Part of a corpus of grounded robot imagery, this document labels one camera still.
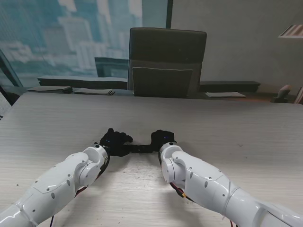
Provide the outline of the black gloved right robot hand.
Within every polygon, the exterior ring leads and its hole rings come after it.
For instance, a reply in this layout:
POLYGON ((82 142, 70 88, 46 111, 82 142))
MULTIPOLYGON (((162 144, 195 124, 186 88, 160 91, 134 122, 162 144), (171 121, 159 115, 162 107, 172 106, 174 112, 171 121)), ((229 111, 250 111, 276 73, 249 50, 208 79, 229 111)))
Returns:
POLYGON ((175 134, 170 131, 156 130, 151 134, 151 149, 159 152, 161 147, 165 144, 173 145, 176 143, 175 134))

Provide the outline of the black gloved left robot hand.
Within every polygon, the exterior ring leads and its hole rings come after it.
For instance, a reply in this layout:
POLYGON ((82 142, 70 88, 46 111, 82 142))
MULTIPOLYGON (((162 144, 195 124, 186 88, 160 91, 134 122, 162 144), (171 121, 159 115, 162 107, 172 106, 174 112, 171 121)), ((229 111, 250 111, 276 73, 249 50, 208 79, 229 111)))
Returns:
POLYGON ((124 157, 130 153, 130 150, 125 147, 125 144, 132 142, 133 138, 130 135, 109 128, 107 133, 101 138, 99 145, 101 145, 110 156, 124 157))

